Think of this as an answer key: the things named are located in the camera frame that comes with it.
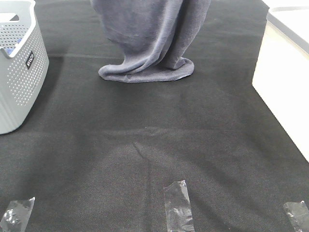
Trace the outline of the grey-blue towel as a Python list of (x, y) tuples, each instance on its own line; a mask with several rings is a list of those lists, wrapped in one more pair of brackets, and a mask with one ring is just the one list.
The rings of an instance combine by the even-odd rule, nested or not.
[(99, 69), (104, 80), (124, 83), (175, 81), (190, 76), (184, 53), (200, 31), (208, 0), (94, 0), (107, 38), (124, 54), (121, 64)]

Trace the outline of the black table cloth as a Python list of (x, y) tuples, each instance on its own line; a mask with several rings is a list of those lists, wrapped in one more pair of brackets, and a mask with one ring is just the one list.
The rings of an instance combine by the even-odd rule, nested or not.
[(29, 232), (164, 232), (185, 180), (197, 232), (291, 232), (309, 165), (252, 87), (267, 6), (215, 0), (174, 82), (102, 80), (120, 63), (87, 0), (39, 0), (49, 56), (24, 124), (0, 138), (0, 211), (35, 198)]

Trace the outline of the middle clear tape strip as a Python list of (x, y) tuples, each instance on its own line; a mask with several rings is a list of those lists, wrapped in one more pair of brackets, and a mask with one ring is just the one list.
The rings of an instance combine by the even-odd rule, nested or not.
[(164, 187), (168, 232), (194, 232), (193, 216), (185, 180)]

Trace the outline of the clear tape strip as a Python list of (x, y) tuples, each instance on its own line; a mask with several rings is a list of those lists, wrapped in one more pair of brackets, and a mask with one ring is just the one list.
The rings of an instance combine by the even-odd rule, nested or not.
[(1, 232), (24, 232), (35, 202), (35, 197), (28, 200), (11, 201), (0, 221)]
[(194, 232), (193, 216), (185, 180), (164, 187), (168, 232)]
[(304, 201), (286, 202), (283, 208), (295, 232), (309, 231), (309, 210)]

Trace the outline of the white plastic storage box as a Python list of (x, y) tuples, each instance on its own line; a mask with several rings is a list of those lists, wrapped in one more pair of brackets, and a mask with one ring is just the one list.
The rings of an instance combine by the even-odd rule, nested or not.
[(309, 158), (309, 2), (267, 0), (252, 85), (304, 158)]

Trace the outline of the grey perforated laundry basket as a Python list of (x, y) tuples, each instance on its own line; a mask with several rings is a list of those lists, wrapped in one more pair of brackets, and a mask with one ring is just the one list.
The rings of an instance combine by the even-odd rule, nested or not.
[[(0, 132), (10, 133), (25, 121), (42, 88), (49, 58), (33, 0), (2, 0), (0, 12), (17, 21), (0, 24)], [(5, 48), (22, 39), (11, 54)]]

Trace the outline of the blue item in basket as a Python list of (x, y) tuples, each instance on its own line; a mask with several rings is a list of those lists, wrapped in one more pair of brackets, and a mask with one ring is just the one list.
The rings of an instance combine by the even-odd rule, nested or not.
[(7, 53), (8, 55), (11, 54), (11, 53), (14, 51), (14, 49), (18, 46), (18, 44), (21, 42), (21, 40), (22, 40), (22, 39), (18, 39), (17, 42), (16, 42), (16, 44), (15, 44), (14, 46), (5, 48), (6, 53)]

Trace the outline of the left clear tape strip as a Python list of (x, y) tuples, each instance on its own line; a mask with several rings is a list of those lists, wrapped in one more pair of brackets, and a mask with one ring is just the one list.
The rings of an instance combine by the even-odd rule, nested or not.
[(35, 197), (28, 200), (11, 201), (0, 221), (1, 232), (24, 232), (35, 202)]

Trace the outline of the right clear tape strip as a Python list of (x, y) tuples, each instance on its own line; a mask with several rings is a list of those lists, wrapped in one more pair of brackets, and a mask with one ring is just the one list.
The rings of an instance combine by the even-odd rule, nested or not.
[(286, 202), (283, 208), (295, 232), (309, 231), (309, 210), (304, 201)]

